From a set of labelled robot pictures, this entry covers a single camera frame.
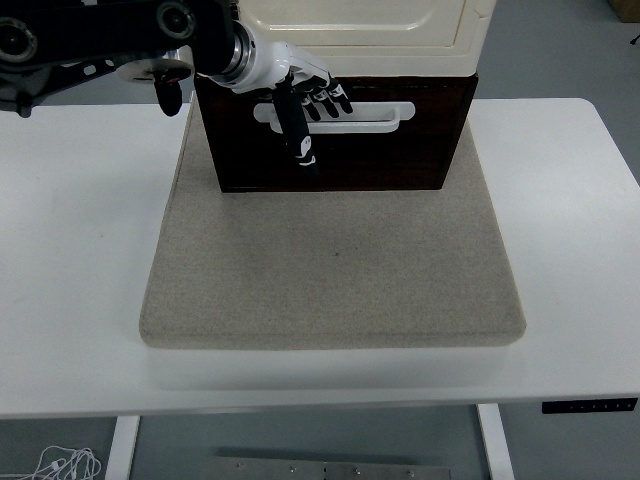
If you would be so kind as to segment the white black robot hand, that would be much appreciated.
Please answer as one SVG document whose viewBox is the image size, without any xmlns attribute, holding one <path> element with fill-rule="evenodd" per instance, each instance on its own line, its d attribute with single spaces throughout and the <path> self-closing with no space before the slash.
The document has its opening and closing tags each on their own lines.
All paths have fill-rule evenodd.
<svg viewBox="0 0 640 480">
<path fill-rule="evenodd" d="M 247 57 L 240 61 L 229 87 L 237 94 L 268 91 L 290 154 L 309 178 L 318 178 L 306 117 L 319 118 L 317 104 L 332 118 L 340 112 L 352 113 L 347 94 L 324 61 L 306 50 L 264 40 L 245 26 L 240 27 L 237 39 Z"/>
</svg>

